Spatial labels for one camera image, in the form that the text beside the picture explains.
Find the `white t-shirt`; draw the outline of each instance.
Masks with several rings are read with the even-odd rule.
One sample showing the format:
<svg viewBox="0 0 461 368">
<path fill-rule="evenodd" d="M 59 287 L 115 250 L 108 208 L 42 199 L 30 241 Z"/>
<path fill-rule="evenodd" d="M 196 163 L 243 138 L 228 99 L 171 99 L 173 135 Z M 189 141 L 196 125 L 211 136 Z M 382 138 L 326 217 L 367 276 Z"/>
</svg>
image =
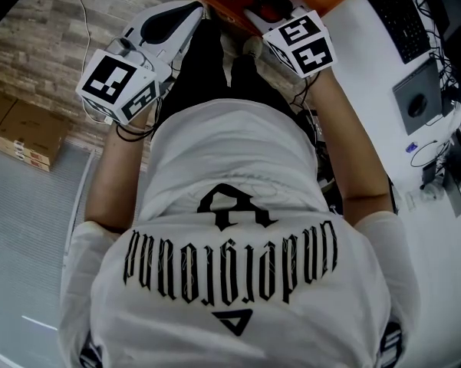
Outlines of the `white t-shirt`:
<svg viewBox="0 0 461 368">
<path fill-rule="evenodd" d="M 398 360 L 419 310 L 402 223 L 330 213 L 314 147 L 287 116 L 243 100 L 184 110 L 153 138 L 148 175 L 131 230 L 74 232 L 67 366 Z"/>
</svg>

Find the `computer keyboard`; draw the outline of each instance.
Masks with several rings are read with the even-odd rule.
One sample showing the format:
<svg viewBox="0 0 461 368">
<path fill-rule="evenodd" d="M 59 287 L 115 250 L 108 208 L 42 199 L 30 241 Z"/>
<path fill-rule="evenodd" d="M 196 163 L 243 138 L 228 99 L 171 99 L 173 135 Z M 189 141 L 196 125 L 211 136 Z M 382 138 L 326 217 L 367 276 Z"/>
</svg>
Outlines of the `computer keyboard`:
<svg viewBox="0 0 461 368">
<path fill-rule="evenodd" d="M 368 0 L 407 64 L 430 50 L 430 39 L 413 0 Z"/>
</svg>

